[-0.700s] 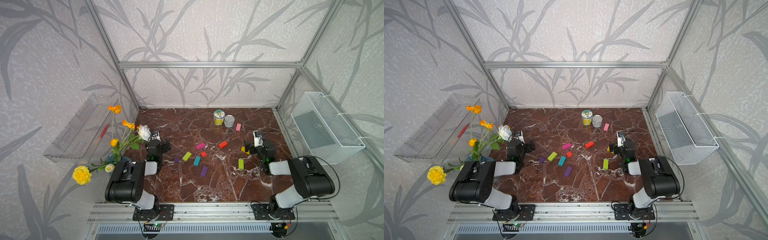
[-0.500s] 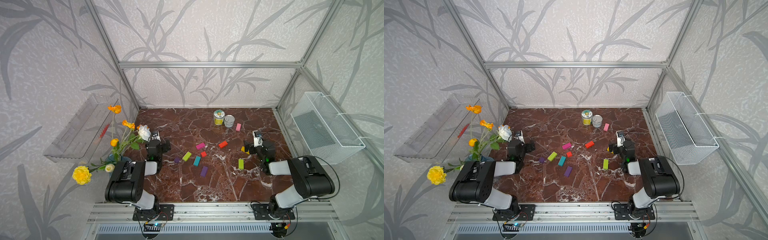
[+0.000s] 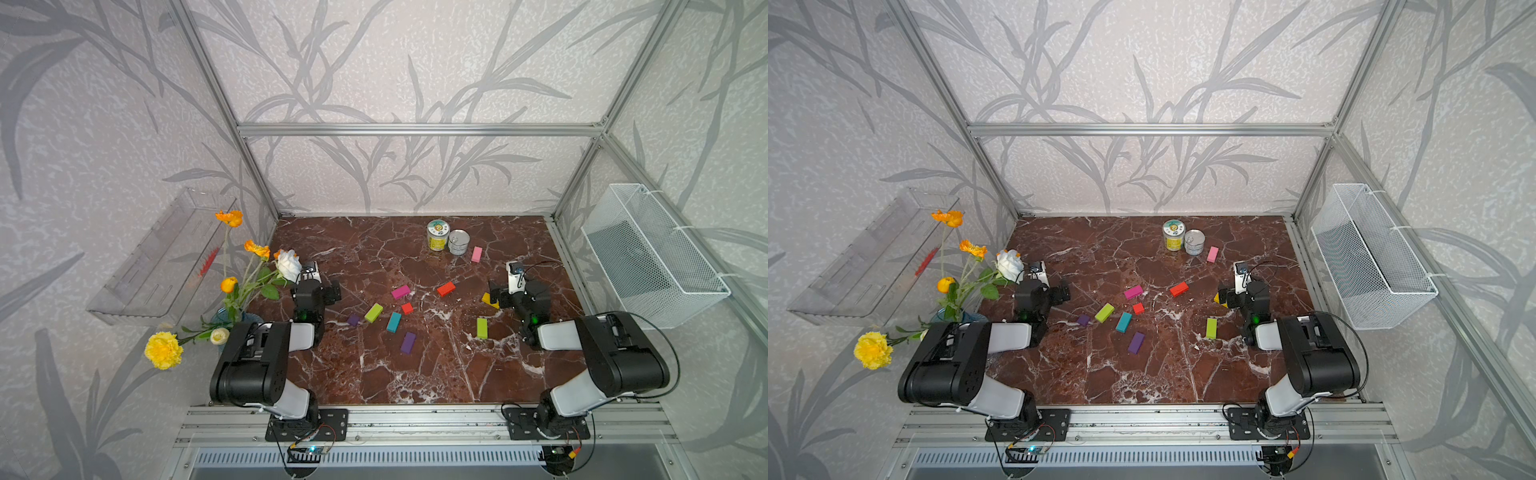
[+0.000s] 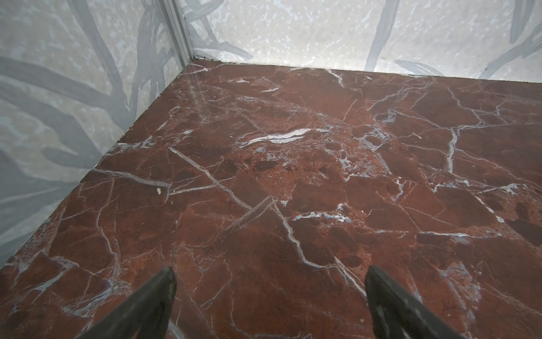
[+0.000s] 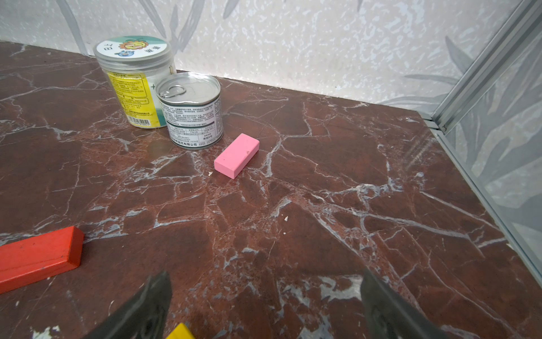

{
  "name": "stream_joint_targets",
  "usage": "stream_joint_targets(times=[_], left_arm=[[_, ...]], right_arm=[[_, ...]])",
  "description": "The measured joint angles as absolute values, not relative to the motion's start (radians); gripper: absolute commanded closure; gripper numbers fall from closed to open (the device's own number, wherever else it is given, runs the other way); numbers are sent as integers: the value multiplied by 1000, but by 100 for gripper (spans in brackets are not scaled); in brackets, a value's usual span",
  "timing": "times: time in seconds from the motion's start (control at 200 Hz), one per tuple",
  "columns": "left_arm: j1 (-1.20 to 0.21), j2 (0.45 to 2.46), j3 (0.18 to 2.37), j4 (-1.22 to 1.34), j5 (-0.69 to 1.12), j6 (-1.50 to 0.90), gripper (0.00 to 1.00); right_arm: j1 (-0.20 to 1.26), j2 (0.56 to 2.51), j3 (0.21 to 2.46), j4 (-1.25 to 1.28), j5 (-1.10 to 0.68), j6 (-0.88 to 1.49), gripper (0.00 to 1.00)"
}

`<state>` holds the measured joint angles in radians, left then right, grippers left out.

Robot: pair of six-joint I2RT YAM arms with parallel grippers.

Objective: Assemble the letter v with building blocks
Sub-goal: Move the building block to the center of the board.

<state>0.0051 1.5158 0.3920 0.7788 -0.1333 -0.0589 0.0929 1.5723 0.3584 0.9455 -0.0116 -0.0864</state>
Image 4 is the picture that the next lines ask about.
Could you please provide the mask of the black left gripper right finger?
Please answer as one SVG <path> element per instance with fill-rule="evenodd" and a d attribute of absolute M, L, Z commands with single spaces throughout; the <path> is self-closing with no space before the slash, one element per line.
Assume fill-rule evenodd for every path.
<path fill-rule="evenodd" d="M 366 296 L 377 338 L 462 338 L 378 266 L 365 277 Z"/>

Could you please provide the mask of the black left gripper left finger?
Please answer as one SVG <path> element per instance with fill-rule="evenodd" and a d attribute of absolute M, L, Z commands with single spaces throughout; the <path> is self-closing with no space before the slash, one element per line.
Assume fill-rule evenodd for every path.
<path fill-rule="evenodd" d="M 166 267 L 80 338 L 164 338 L 176 295 L 176 277 Z"/>

